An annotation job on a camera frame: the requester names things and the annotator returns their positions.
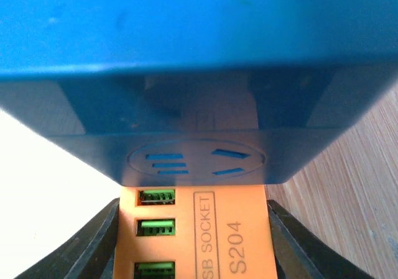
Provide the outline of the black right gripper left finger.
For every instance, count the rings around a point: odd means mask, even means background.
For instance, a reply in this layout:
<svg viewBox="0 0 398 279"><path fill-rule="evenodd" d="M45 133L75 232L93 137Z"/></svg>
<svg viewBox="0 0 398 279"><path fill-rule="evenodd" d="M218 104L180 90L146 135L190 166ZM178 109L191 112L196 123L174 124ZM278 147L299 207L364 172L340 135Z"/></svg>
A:
<svg viewBox="0 0 398 279"><path fill-rule="evenodd" d="M112 278L118 225L119 199L116 198L17 278Z"/></svg>

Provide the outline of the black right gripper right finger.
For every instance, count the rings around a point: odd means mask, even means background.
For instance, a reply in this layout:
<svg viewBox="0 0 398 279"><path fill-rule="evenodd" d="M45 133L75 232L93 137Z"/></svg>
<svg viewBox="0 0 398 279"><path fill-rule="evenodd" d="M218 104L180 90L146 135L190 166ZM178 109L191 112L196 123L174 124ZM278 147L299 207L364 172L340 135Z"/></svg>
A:
<svg viewBox="0 0 398 279"><path fill-rule="evenodd" d="M278 278L372 279L308 230L277 201L267 202Z"/></svg>

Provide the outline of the dark blue cube socket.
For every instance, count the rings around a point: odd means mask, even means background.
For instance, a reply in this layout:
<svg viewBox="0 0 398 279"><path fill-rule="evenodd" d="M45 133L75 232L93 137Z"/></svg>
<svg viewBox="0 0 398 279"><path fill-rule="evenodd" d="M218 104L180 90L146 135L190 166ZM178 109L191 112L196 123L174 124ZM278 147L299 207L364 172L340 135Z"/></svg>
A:
<svg viewBox="0 0 398 279"><path fill-rule="evenodd" d="M397 0L1 0L1 108L123 186L279 184L397 80Z"/></svg>

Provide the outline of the orange power strip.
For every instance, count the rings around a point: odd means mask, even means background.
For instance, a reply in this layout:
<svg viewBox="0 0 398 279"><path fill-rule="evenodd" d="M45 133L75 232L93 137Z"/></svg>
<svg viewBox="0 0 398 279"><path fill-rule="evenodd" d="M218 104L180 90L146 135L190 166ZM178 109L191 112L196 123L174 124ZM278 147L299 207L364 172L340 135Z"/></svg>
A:
<svg viewBox="0 0 398 279"><path fill-rule="evenodd" d="M173 187L173 204L146 205L150 188L123 188L115 278L276 278L265 189Z"/></svg>

